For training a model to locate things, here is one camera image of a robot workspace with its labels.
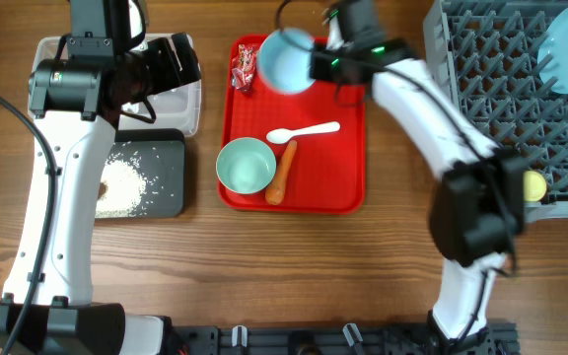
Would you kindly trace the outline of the white plastic spoon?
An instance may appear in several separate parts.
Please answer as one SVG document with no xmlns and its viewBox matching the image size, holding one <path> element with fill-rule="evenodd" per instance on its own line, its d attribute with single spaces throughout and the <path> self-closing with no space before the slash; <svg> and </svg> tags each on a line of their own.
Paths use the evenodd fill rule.
<svg viewBox="0 0 568 355">
<path fill-rule="evenodd" d="M 340 130 L 340 123 L 337 121 L 331 121 L 295 130 L 278 128 L 268 132 L 266 134 L 266 140 L 272 144 L 284 144 L 297 136 L 325 134 L 325 133 L 337 132 L 339 130 Z"/>
</svg>

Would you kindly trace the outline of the light blue bowl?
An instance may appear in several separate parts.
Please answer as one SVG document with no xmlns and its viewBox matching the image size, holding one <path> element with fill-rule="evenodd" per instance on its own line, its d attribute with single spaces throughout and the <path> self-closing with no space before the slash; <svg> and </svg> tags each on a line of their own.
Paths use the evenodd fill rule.
<svg viewBox="0 0 568 355">
<path fill-rule="evenodd" d="M 262 82 L 281 95 L 297 95 L 315 80 L 310 77 L 315 39 L 299 29 L 285 29 L 269 35 L 257 54 L 257 72 Z"/>
</svg>

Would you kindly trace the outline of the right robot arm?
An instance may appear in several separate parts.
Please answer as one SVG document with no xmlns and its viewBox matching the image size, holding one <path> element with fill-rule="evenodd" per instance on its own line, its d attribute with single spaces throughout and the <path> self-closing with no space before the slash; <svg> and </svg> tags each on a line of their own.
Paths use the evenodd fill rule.
<svg viewBox="0 0 568 355">
<path fill-rule="evenodd" d="M 311 50 L 311 76 L 337 86 L 364 85 L 400 124 L 438 185 L 429 231 L 444 259 L 429 313 L 445 354 L 485 339 L 497 276 L 518 269 L 515 240 L 525 227 L 524 158 L 486 137 L 459 111 L 401 39 L 391 39 L 372 1 L 335 1 L 323 13 L 325 45 Z"/>
</svg>

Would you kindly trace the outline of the yellow plastic cup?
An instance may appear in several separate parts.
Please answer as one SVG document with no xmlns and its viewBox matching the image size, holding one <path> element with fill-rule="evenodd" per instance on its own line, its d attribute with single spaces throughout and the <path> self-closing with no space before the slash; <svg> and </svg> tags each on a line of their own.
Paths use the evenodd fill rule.
<svg viewBox="0 0 568 355">
<path fill-rule="evenodd" d="M 547 193 L 547 182 L 544 176 L 537 171 L 524 172 L 524 199 L 525 202 L 540 202 Z"/>
</svg>

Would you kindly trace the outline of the mint green bowl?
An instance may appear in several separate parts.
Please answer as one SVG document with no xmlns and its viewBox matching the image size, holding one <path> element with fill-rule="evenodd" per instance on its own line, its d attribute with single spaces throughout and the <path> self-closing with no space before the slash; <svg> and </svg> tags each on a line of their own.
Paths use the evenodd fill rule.
<svg viewBox="0 0 568 355">
<path fill-rule="evenodd" d="M 237 194 L 254 194 L 264 190 L 276 173 L 276 158 L 263 141 L 242 137 L 230 141 L 216 160 L 218 181 Z"/>
</svg>

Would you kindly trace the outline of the brown food scrap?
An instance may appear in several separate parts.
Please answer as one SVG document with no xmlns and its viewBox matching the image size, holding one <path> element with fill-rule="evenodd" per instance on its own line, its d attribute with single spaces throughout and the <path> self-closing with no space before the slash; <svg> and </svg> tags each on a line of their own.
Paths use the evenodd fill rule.
<svg viewBox="0 0 568 355">
<path fill-rule="evenodd" d="M 100 184 L 100 188 L 99 188 L 99 193 L 98 193 L 98 199 L 101 199 L 107 192 L 107 185 L 102 182 Z"/>
</svg>

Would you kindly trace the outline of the red candy wrapper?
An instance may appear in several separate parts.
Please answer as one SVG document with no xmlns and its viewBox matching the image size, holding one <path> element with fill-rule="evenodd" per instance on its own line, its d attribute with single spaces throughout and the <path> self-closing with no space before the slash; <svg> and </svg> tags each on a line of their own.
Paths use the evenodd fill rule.
<svg viewBox="0 0 568 355">
<path fill-rule="evenodd" d="M 232 86 L 243 93 L 250 90 L 256 70 L 258 44 L 239 44 L 238 54 L 232 60 Z"/>
</svg>

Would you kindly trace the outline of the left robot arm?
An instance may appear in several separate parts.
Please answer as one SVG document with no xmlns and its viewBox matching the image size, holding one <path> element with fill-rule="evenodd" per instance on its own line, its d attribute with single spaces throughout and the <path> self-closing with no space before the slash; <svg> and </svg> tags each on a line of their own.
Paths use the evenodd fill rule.
<svg viewBox="0 0 568 355">
<path fill-rule="evenodd" d="M 93 299 L 91 241 L 109 151 L 127 104 L 197 82 L 184 33 L 147 40 L 139 1 L 74 1 L 71 30 L 29 79 L 21 122 L 35 139 L 17 256 L 0 298 L 5 354 L 185 354 L 164 316 Z"/>
</svg>

